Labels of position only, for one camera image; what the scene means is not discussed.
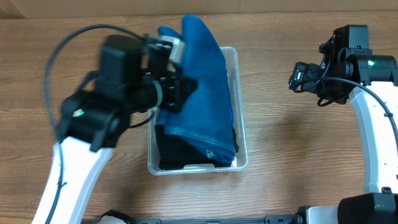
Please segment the blue denim cloth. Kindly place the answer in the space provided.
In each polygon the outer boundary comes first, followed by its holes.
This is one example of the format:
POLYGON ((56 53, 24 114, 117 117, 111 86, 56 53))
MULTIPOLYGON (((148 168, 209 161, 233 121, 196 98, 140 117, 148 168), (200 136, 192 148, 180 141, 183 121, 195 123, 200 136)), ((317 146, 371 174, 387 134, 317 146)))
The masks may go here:
POLYGON ((209 28, 198 17, 186 15, 182 19, 181 33, 166 26, 159 27, 158 33, 178 37, 186 43, 183 75, 196 79, 198 88, 180 113, 161 110, 156 124, 163 125, 166 134, 232 148, 226 61, 209 28))

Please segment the black cloth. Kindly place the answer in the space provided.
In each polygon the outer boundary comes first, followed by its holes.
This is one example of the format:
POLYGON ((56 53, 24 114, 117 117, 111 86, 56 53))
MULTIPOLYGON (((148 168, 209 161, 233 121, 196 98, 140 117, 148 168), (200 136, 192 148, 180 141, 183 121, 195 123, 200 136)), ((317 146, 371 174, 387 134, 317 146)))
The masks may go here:
POLYGON ((232 165, 239 146, 232 130, 230 149, 183 136, 166 134, 163 125, 155 125, 156 143, 160 154, 159 167, 163 170, 182 169, 186 165, 213 164, 215 167, 232 165))

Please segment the sparkly blue green cloth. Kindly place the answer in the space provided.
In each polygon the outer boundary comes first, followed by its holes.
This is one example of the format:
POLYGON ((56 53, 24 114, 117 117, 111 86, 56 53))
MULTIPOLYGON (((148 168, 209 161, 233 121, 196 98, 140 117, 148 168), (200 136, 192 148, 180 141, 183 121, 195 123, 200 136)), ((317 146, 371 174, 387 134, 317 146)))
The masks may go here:
POLYGON ((233 114, 233 109, 231 106, 229 107, 229 114, 230 114, 231 125, 233 126, 234 114, 233 114))

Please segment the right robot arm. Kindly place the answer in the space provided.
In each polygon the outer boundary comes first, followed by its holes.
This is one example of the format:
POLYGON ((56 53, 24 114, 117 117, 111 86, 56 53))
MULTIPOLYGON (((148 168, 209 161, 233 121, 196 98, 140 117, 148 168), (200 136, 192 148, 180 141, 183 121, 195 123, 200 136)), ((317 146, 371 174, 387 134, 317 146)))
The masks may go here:
POLYGON ((363 194, 330 207, 301 207, 285 223, 397 223, 397 60, 375 55, 366 25, 334 30, 321 64, 298 62, 290 90, 318 96, 317 105, 350 103, 364 156, 363 194))

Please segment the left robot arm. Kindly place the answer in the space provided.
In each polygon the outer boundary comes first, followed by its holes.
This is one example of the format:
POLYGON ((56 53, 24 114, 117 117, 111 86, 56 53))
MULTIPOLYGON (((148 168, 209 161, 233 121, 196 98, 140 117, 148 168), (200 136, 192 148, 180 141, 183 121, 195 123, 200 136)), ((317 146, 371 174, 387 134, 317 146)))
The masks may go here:
POLYGON ((50 175, 34 217, 35 223, 80 223, 101 171, 131 115, 162 108, 182 110, 197 89, 179 65, 185 43, 162 35, 135 39, 110 35, 100 51, 99 68, 89 72, 61 106, 56 123, 50 175))

